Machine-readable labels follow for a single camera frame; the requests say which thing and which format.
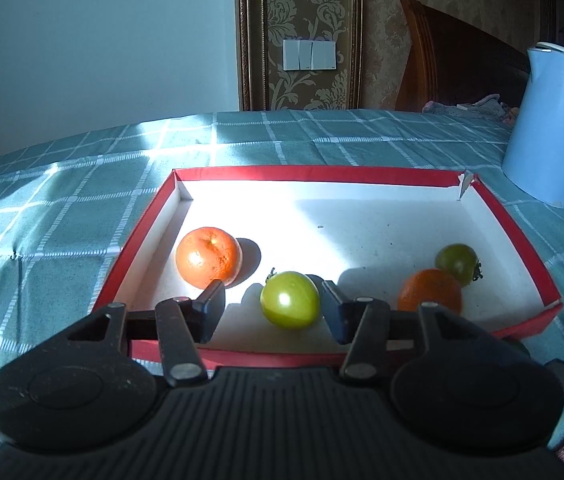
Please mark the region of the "light green tomato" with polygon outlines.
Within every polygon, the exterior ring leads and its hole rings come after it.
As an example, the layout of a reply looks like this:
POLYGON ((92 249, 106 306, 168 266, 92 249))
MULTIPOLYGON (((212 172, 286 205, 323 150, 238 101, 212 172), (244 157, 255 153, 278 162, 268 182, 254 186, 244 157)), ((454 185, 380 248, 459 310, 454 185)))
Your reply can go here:
POLYGON ((260 307, 270 323, 284 330, 304 330, 321 315, 317 286, 295 271, 271 270, 261 289, 260 307))

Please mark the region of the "white wall switch panel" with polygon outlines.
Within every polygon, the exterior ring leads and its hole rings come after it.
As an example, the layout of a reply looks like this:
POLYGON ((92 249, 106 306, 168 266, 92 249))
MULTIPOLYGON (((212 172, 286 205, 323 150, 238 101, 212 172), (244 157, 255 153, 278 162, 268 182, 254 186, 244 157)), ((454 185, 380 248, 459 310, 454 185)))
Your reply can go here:
POLYGON ((284 39, 283 70, 336 70, 336 42, 329 40, 284 39))

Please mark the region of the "orange tangerine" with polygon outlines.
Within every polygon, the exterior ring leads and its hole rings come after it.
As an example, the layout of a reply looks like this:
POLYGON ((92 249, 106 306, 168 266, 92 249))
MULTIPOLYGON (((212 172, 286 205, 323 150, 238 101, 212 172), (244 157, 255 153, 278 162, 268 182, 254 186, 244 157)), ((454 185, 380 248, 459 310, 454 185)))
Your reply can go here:
POLYGON ((461 314, 462 286, 453 275, 439 269, 426 269, 404 281, 397 300, 399 311, 414 312, 423 302, 435 302, 461 314))
POLYGON ((230 285, 243 263, 243 251, 231 234, 203 226, 182 237, 175 250, 175 265, 186 283, 199 289, 212 281, 230 285))

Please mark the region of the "red shallow cardboard tray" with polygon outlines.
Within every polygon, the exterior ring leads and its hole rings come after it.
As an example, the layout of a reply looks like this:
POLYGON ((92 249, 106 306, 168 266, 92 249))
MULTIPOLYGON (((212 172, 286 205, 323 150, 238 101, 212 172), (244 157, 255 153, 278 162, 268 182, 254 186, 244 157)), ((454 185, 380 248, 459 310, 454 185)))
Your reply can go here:
POLYGON ((239 240, 241 273, 201 356, 219 365, 336 364, 346 347, 324 321, 281 330, 261 313, 271 271, 333 282, 348 298, 394 304, 403 283, 446 245, 475 250, 481 278, 463 290, 465 318, 499 337, 542 333, 562 297, 524 232, 466 171, 388 167, 245 166, 171 172, 117 257, 96 302, 132 311, 196 297, 175 265, 181 238, 213 226, 239 240))

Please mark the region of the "teal plaid tablecloth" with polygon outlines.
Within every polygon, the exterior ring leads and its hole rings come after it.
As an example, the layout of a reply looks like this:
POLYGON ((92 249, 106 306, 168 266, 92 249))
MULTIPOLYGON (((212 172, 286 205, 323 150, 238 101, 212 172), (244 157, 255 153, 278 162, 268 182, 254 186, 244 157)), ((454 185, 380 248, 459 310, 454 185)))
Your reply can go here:
MULTIPOLYGON (((497 122, 389 110, 213 113, 122 125, 0 157, 0 366, 86 315, 175 168, 329 165, 474 171, 527 235, 564 298, 564 209, 503 176, 497 122)), ((527 340, 564 360, 564 310, 527 340)))

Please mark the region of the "ornate wallpaper panel frame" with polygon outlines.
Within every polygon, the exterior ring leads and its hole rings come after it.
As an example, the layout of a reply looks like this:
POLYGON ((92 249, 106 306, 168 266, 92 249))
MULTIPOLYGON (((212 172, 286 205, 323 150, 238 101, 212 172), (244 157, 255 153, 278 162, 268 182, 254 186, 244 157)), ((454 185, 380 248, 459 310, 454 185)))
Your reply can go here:
POLYGON ((363 0, 236 0, 241 110, 340 110, 361 103, 363 0), (288 67, 288 44, 334 45, 334 64, 288 67))

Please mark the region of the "dark green tomato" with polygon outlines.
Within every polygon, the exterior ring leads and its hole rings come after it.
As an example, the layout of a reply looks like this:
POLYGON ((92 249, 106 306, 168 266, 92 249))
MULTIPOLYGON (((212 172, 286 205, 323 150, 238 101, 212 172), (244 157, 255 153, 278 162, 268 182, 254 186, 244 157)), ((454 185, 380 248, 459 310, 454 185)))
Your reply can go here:
POLYGON ((483 278, 481 262, 475 250, 465 244, 443 247, 434 258, 434 266, 451 274, 462 287, 483 278))

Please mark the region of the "light blue electric kettle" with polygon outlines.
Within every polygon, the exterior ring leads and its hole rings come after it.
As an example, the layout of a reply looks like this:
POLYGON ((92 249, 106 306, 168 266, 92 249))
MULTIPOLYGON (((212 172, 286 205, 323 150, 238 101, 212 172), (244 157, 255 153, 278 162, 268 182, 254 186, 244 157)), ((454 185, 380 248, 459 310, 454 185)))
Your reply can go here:
POLYGON ((502 171, 536 200, 564 209, 564 47, 539 42, 528 56, 531 72, 502 171))

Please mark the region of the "colourful bedding pile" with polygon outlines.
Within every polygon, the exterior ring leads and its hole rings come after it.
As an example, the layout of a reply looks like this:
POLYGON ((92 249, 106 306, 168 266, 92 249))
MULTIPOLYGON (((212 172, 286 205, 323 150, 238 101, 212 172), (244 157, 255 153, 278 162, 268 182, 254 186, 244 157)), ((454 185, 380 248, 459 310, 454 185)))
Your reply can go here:
POLYGON ((493 93, 475 103, 446 105, 436 101, 428 101, 423 106, 422 112, 514 125, 519 115, 519 108, 508 106, 501 101, 498 93, 493 93))

